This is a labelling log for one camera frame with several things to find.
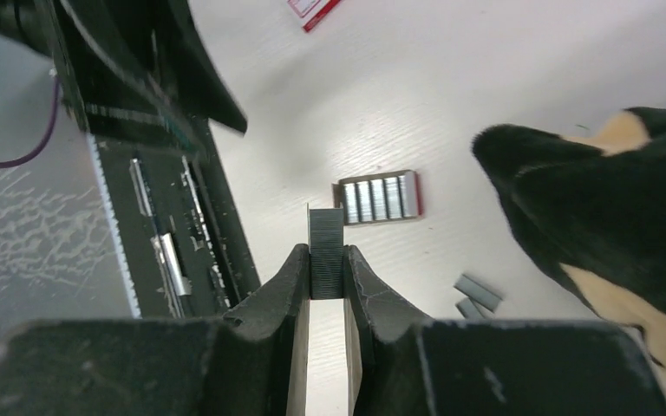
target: metal piece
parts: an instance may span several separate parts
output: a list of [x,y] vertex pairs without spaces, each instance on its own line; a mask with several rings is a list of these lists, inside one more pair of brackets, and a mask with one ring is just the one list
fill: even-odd
[[190,163],[188,163],[185,156],[182,157],[182,167],[184,169],[184,172],[181,175],[183,185],[185,185],[187,191],[190,192],[190,198],[193,202],[193,219],[197,223],[196,227],[198,228],[198,232],[205,239],[208,247],[212,248],[213,243],[211,241],[211,235],[208,233],[206,216],[203,214],[203,208],[200,206],[200,198],[198,197],[198,184],[193,178],[193,170],[190,168]]
[[415,171],[341,179],[334,201],[346,212],[346,225],[417,218],[421,215]]
[[343,210],[308,210],[312,299],[343,297]]
[[155,126],[165,127],[167,124],[165,119],[157,114],[142,113],[140,111],[126,110],[124,108],[106,107],[99,106],[97,104],[86,103],[85,111],[88,114],[100,115],[101,117],[112,117],[119,120],[131,120]]
[[215,302],[217,307],[224,312],[231,307],[231,301],[225,294],[225,286],[223,280],[218,276],[218,272],[213,269],[208,269],[208,277],[210,278],[213,292],[216,294]]
[[501,302],[501,298],[496,296],[491,290],[478,284],[472,277],[462,274],[453,286],[461,293],[468,296],[479,305],[494,312]]
[[152,203],[149,201],[149,190],[147,189],[147,182],[144,180],[144,174],[141,172],[141,162],[139,159],[131,159],[129,173],[131,174],[132,182],[134,182],[134,193],[136,193],[136,200],[139,204],[139,211],[141,212],[141,215],[144,217],[154,217]]
[[[244,115],[206,54],[187,2],[2,0],[0,34],[54,58],[84,130],[90,127],[95,134],[134,140],[125,129],[145,121],[126,114],[156,114],[153,107],[162,105],[153,97],[162,95],[162,90],[172,91],[172,105],[179,104],[185,113],[241,132],[246,129]],[[154,82],[145,73],[152,73]],[[111,114],[99,107],[112,108]],[[183,120],[171,123],[180,130],[188,128]],[[150,124],[166,130],[165,122]]]
[[95,142],[95,136],[88,134],[86,137],[88,148],[90,149],[90,160],[93,163],[93,170],[95,177],[98,181],[98,190],[101,193],[103,201],[103,209],[106,211],[106,220],[108,221],[108,228],[111,230],[111,240],[114,243],[116,259],[119,263],[119,271],[121,272],[121,280],[126,289],[128,305],[131,309],[131,316],[133,318],[141,318],[141,308],[139,307],[139,299],[136,296],[134,289],[134,280],[131,278],[131,270],[128,266],[126,252],[119,233],[119,224],[116,219],[116,212],[114,211],[114,204],[111,202],[111,197],[108,192],[106,184],[106,176],[103,172],[101,163],[101,155],[98,153],[98,144]]
[[174,249],[172,234],[164,234],[160,240],[162,242],[162,250],[165,252],[167,269],[169,270],[170,277],[172,278],[174,292],[177,294],[177,296],[191,295],[193,289],[190,287],[190,282],[187,281],[187,278],[182,276],[180,260],[177,258],[177,251]]
[[402,218],[402,199],[400,198],[399,179],[385,178],[384,192],[387,195],[384,201],[387,204],[388,219]]
[[415,331],[429,414],[666,415],[649,363],[609,323],[455,321]]
[[154,257],[157,259],[157,264],[160,266],[159,271],[162,277],[161,294],[166,299],[167,311],[173,318],[184,318],[186,312],[182,307],[182,301],[175,289],[172,273],[167,265],[167,254],[165,253],[162,241],[159,236],[154,236],[150,238],[149,241],[152,243]]
[[476,306],[471,299],[465,298],[455,304],[461,315],[466,319],[484,319],[484,314],[481,313],[479,307]]

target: loose staple strip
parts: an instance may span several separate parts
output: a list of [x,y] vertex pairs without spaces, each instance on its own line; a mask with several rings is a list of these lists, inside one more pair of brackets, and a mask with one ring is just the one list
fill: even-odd
[[486,319],[471,299],[466,298],[455,304],[461,315],[466,319]]
[[343,210],[308,211],[310,298],[343,298]]
[[500,297],[466,274],[460,275],[454,287],[490,312],[494,312],[501,303]]

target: purple wire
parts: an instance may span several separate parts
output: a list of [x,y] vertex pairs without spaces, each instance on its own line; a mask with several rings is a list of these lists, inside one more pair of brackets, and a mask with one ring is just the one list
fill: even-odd
[[44,135],[42,136],[42,139],[39,141],[39,144],[36,145],[36,147],[29,153],[23,155],[19,159],[13,159],[13,160],[6,160],[4,162],[0,162],[0,169],[8,169],[10,167],[17,167],[21,166],[30,160],[34,159],[39,155],[39,153],[44,150],[44,148],[47,146],[49,143],[49,139],[52,137],[52,132],[55,131],[55,123],[57,121],[57,108],[59,107],[59,96],[60,94],[60,80],[55,77],[55,86],[53,87],[52,90],[52,109],[50,110],[49,114],[49,123],[47,125],[47,130],[44,131]]

